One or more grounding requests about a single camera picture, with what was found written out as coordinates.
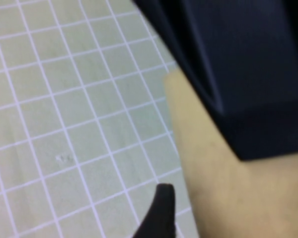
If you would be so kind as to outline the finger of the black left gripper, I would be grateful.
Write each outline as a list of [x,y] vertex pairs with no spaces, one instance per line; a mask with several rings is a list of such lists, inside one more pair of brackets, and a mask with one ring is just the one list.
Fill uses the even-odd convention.
[[298,0],[137,0],[239,159],[298,153]]

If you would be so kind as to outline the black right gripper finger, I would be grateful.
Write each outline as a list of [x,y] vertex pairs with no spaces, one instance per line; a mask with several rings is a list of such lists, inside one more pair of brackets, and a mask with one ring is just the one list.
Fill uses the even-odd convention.
[[176,237],[175,202],[176,196],[173,185],[169,183],[159,183],[156,186],[150,208],[133,237]]

